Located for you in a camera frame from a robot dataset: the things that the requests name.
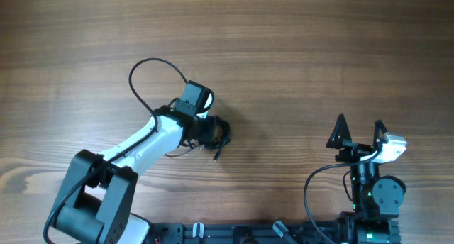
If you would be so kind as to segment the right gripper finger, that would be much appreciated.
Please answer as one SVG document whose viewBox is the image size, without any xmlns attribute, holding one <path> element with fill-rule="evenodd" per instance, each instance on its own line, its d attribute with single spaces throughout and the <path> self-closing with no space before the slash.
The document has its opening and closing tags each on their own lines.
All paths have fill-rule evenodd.
<svg viewBox="0 0 454 244">
<path fill-rule="evenodd" d="M 342 149 L 345 147 L 344 143 L 351 142 L 352 138 L 348 128 L 347 121 L 343 113 L 339 114 L 334 126 L 333 132 L 331 133 L 326 147 L 331 149 Z"/>
<path fill-rule="evenodd" d="M 386 127 L 384 126 L 383 122 L 381 120 L 376 120 L 374 122 L 375 129 L 374 129 L 374 135 L 373 135 L 373 148 L 381 148 L 382 144 L 384 142 L 383 135 L 387 132 Z"/>
</svg>

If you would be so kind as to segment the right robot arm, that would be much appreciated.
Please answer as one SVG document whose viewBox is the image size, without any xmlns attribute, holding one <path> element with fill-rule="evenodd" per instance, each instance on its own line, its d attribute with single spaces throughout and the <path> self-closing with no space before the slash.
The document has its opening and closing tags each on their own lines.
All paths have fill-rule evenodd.
<svg viewBox="0 0 454 244">
<path fill-rule="evenodd" d="M 351 212 L 337 219 L 333 243 L 398 244 L 402 241 L 399 216 L 406 185 L 394 176 L 382 176 L 379 166 L 394 162 L 406 150 L 405 137 L 390 133 L 381 120 L 375 121 L 371 145 L 353 142 L 347 121 L 339 115 L 326 144 L 336 149 L 337 162 L 350 168 Z"/>
</svg>

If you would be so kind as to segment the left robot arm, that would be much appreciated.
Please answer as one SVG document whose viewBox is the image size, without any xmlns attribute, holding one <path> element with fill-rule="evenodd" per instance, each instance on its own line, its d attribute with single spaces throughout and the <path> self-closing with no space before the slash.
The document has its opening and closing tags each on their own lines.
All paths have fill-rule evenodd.
<svg viewBox="0 0 454 244">
<path fill-rule="evenodd" d="M 79 151 L 45 222 L 45 242 L 51 241 L 49 230 L 54 228 L 80 243 L 144 243 L 151 225 L 131 213 L 140 176 L 182 145 L 221 152 L 229 141 L 229 125 L 218 116 L 164 105 L 116 147 L 100 153 Z"/>
</svg>

